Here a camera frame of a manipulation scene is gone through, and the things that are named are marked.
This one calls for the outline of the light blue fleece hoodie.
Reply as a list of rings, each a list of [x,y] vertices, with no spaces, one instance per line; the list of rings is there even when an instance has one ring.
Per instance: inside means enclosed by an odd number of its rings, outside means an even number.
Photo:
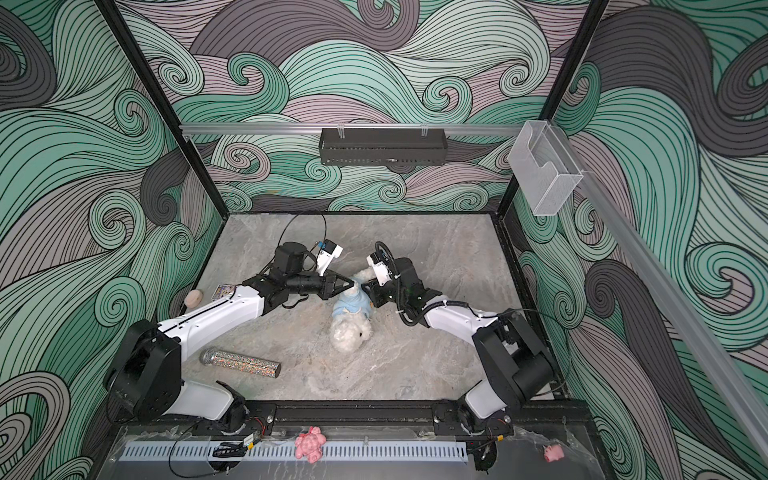
[[[362,289],[359,282],[338,295],[338,299],[333,307],[332,316],[337,317],[342,314],[361,314],[369,318],[373,311],[373,304]]]

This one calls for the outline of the white plush teddy bear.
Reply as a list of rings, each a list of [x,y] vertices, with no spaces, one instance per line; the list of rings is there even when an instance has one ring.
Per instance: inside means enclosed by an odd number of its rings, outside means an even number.
[[[352,280],[354,284],[359,282],[363,286],[375,278],[373,269],[368,267],[356,273]],[[330,340],[332,346],[342,353],[353,353],[358,350],[372,336],[371,316],[365,318],[361,314],[347,313],[333,317],[331,314]]]

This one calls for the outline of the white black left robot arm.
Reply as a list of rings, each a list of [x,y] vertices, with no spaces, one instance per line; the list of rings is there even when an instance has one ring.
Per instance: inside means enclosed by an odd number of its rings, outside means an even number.
[[[320,243],[318,253],[286,242],[260,273],[229,295],[158,324],[134,323],[104,378],[108,403],[141,422],[188,416],[225,434],[240,431],[250,417],[244,397],[221,382],[184,380],[183,363],[221,335],[283,306],[292,295],[328,300],[353,287],[353,280],[329,268],[342,251],[330,240]]]

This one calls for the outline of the colourful card box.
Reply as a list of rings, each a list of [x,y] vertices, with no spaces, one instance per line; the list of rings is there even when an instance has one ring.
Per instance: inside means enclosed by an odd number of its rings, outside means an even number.
[[[236,289],[236,284],[219,284],[215,288],[211,300],[217,301],[223,298],[231,298],[232,295],[236,292]]]

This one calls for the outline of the pink round wooden block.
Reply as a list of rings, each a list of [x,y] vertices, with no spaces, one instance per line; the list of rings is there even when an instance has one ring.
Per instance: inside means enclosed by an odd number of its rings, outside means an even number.
[[[201,304],[202,300],[203,292],[198,289],[193,289],[186,294],[183,304],[187,309],[195,309]]]

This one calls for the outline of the glitter multicolour tube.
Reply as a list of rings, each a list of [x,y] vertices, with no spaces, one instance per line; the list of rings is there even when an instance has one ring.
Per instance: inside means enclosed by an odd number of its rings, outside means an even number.
[[[273,379],[278,378],[281,372],[279,362],[219,348],[209,348],[202,351],[199,360],[203,365],[217,366]]]

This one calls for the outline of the pink plush toy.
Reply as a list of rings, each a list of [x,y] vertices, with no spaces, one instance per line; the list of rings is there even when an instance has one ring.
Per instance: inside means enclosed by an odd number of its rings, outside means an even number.
[[[310,464],[318,462],[322,456],[322,448],[327,438],[320,427],[310,427],[306,433],[300,433],[295,440],[295,458],[306,459]]]

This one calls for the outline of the small pink toy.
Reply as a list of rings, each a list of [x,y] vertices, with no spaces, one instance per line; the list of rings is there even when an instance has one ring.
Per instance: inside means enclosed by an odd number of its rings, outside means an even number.
[[[548,463],[556,462],[565,458],[565,451],[561,445],[550,445],[544,449],[544,458]]]

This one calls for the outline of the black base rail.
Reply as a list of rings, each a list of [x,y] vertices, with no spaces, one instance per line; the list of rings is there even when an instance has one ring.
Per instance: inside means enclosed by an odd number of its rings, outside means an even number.
[[[586,423],[591,414],[577,400],[539,400],[518,410],[510,407],[481,418],[459,400],[242,400],[235,399],[222,417],[202,419],[199,429],[233,433],[241,426],[271,431],[299,426],[425,426],[439,435],[470,435],[484,429],[506,431],[514,425]]]

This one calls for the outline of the black wall-mounted tray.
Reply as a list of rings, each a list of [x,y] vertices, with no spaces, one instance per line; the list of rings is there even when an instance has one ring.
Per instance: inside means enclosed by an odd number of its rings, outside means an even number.
[[[330,166],[441,165],[448,155],[443,130],[324,129],[319,138],[321,162]]]

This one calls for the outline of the aluminium rail back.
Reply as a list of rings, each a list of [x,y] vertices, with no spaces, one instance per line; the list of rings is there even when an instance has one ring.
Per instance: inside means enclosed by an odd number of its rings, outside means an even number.
[[[482,124],[403,124],[403,123],[246,123],[190,122],[179,128],[183,135],[320,135],[324,129],[336,130],[344,136],[347,130],[443,130],[447,136],[509,137],[518,135],[523,125]]]

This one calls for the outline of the aluminium rail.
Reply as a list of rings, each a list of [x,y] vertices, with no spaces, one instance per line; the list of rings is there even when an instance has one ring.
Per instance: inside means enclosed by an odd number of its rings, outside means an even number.
[[[324,129],[336,130],[344,136],[347,130],[443,130],[447,136],[509,137],[518,135],[523,125],[482,124],[403,124],[403,123],[246,123],[190,122],[179,128],[183,135],[320,135]]]
[[[637,232],[639,217],[627,181],[621,187],[602,184],[601,169],[587,162],[562,128],[552,128],[556,144],[582,175],[579,186],[614,235],[659,310],[670,321],[703,368],[762,460],[767,459],[767,406],[754,386],[719,343],[679,285],[671,278],[647,242]]]

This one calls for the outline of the clear acrylic wall bin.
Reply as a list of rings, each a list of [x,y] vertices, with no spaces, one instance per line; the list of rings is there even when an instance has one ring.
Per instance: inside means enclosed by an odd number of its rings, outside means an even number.
[[[534,216],[556,216],[583,179],[565,132],[546,120],[527,121],[508,163]]]

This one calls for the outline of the black left corner post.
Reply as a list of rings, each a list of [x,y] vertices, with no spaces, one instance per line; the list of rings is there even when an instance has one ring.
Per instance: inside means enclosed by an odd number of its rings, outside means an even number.
[[[114,1],[95,0],[95,5],[99,9],[128,61],[131,63],[139,80],[146,88],[150,99],[157,108],[166,126],[169,128],[175,142],[179,146],[191,169],[201,182],[208,197],[213,202],[214,207],[219,215],[224,220],[227,220],[229,218],[229,210],[226,207],[222,196],[207,172],[206,165],[196,146],[193,142],[184,137],[179,117],[162,91],[160,83],[155,78],[148,61],[143,55],[136,39],[130,32],[117,4]]]

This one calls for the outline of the aluminium rail right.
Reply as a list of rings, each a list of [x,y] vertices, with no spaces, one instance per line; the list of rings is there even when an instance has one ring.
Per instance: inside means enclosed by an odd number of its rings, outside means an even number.
[[[627,181],[621,187],[602,184],[601,169],[587,162],[562,128],[552,128],[556,144],[582,175],[579,186],[614,235],[659,310],[670,321],[703,368],[762,460],[767,459],[767,406],[754,386],[719,343],[679,285],[671,278],[647,242],[637,232],[639,217]]]

